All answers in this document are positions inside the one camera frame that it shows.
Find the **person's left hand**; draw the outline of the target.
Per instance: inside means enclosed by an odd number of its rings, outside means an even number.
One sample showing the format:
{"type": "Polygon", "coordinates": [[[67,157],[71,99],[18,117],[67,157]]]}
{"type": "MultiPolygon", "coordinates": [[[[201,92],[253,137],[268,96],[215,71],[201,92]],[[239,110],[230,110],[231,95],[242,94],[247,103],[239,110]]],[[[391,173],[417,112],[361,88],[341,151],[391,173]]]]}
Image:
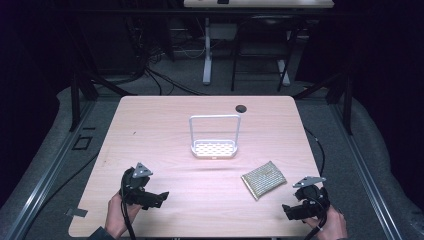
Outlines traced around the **person's left hand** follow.
{"type": "MultiPolygon", "coordinates": [[[[127,230],[124,216],[121,211],[122,198],[116,193],[108,202],[108,213],[105,221],[105,230],[114,238],[119,239],[127,230]]],[[[130,223],[133,223],[141,210],[140,205],[128,205],[127,213],[130,223]]]]}

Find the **aluminium floor rail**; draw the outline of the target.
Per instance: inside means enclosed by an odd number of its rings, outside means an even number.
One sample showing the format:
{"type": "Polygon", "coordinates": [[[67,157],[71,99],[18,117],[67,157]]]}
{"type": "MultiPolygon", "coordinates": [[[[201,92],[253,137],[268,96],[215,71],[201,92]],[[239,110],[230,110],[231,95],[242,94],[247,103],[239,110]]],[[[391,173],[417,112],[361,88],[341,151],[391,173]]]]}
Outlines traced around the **aluminium floor rail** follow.
{"type": "Polygon", "coordinates": [[[398,229],[397,225],[394,222],[393,216],[388,209],[386,201],[383,199],[374,181],[374,178],[372,177],[371,172],[368,169],[368,166],[355,141],[354,136],[348,133],[343,124],[341,110],[337,105],[333,104],[329,105],[329,109],[353,155],[353,162],[357,175],[359,176],[360,182],[364,187],[369,202],[373,208],[376,217],[378,218],[378,221],[385,236],[388,240],[404,240],[401,231],[398,229]]]}
{"type": "Polygon", "coordinates": [[[0,209],[0,240],[70,238],[73,218],[65,214],[78,208],[82,184],[98,154],[96,129],[89,125],[94,102],[83,105],[81,121],[70,132],[61,121],[61,109],[27,172],[5,206],[0,209]]]}

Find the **person's right hand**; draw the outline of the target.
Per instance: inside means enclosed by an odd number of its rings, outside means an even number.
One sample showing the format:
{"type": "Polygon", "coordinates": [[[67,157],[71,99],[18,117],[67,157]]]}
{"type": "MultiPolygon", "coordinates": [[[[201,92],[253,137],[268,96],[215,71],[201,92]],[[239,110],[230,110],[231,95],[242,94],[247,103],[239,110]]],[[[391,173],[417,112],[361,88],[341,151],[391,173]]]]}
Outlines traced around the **person's right hand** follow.
{"type": "Polygon", "coordinates": [[[303,219],[312,228],[312,236],[318,240],[343,240],[348,238],[344,215],[333,206],[327,210],[326,222],[315,218],[303,219]]]}

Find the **yellow grey mesh sponge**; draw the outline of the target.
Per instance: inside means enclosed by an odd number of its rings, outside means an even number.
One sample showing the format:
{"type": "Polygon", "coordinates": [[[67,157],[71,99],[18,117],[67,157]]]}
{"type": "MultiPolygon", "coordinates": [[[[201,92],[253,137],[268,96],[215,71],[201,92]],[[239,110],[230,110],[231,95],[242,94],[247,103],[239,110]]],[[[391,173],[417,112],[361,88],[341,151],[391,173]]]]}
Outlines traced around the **yellow grey mesh sponge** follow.
{"type": "Polygon", "coordinates": [[[272,161],[242,175],[241,179],[255,200],[287,183],[283,173],[272,161]]]}

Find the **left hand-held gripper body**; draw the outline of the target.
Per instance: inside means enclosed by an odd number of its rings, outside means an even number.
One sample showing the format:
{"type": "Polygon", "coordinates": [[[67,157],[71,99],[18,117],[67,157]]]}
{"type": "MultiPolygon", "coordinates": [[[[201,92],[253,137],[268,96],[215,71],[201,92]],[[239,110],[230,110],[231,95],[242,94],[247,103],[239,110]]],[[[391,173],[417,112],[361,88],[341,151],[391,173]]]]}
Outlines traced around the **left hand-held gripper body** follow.
{"type": "Polygon", "coordinates": [[[160,205],[160,202],[156,200],[157,194],[146,192],[144,189],[151,175],[152,172],[142,163],[138,163],[124,172],[120,195],[126,204],[143,206],[143,203],[155,202],[156,206],[160,205]]]}

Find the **black metal chair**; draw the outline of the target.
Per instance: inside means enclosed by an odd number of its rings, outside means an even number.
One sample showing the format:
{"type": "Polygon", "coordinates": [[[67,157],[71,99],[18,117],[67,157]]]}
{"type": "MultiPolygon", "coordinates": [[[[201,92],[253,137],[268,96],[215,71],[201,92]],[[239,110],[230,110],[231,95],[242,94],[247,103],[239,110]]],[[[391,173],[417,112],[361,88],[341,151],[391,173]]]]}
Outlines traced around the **black metal chair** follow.
{"type": "Polygon", "coordinates": [[[280,91],[303,25],[303,19],[294,15],[254,15],[241,21],[231,51],[231,90],[239,76],[273,75],[279,77],[280,91]]]}

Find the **white desk with white legs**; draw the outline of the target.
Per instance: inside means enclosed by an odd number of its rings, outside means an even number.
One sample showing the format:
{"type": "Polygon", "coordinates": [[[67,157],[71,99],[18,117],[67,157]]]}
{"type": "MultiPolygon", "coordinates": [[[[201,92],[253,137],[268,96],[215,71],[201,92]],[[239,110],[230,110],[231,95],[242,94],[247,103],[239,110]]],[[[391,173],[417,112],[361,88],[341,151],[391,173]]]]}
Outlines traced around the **white desk with white legs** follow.
{"type": "MultiPolygon", "coordinates": [[[[333,0],[183,0],[185,8],[191,9],[331,9],[333,0]]],[[[212,53],[210,21],[206,17],[205,26],[205,64],[203,71],[203,84],[211,83],[212,53]]]]}

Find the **grey tape strip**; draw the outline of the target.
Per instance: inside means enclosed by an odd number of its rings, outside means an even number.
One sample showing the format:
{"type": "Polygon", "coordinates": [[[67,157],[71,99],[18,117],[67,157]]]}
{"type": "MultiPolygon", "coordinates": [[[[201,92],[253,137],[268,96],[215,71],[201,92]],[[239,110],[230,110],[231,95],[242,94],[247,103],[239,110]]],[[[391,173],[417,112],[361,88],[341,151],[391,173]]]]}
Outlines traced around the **grey tape strip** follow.
{"type": "Polygon", "coordinates": [[[79,208],[69,208],[65,214],[70,217],[82,217],[84,218],[87,215],[87,210],[79,209],[79,208]]]}

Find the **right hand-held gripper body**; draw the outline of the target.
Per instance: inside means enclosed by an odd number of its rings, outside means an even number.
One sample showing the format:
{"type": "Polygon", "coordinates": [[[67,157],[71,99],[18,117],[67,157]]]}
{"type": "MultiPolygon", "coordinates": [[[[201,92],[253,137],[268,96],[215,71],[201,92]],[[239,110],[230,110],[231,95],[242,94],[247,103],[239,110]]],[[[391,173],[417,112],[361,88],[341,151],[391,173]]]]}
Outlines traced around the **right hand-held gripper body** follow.
{"type": "Polygon", "coordinates": [[[319,188],[317,184],[324,181],[324,177],[306,176],[294,183],[293,187],[297,189],[294,196],[300,205],[293,207],[291,213],[299,214],[302,219],[312,217],[323,219],[327,215],[330,201],[327,190],[324,187],[319,188]]]}

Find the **black metal stand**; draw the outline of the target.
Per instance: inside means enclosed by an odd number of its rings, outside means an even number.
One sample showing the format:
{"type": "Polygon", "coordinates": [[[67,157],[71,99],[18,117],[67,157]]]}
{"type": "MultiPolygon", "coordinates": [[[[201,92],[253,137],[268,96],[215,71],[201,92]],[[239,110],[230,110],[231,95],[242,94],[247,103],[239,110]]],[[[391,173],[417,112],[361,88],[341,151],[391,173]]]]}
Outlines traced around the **black metal stand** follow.
{"type": "Polygon", "coordinates": [[[342,125],[346,132],[351,135],[351,116],[353,102],[353,81],[347,72],[340,72],[331,77],[307,87],[294,96],[295,100],[303,99],[321,88],[329,87],[325,100],[328,104],[337,104],[342,100],[342,125]]]}
{"type": "Polygon", "coordinates": [[[105,78],[92,72],[75,73],[70,84],[72,110],[70,132],[73,132],[81,121],[80,94],[83,94],[83,96],[89,101],[96,101],[99,97],[99,93],[94,87],[95,83],[106,87],[121,97],[133,96],[133,93],[116,86],[115,84],[107,81],[105,78]]]}

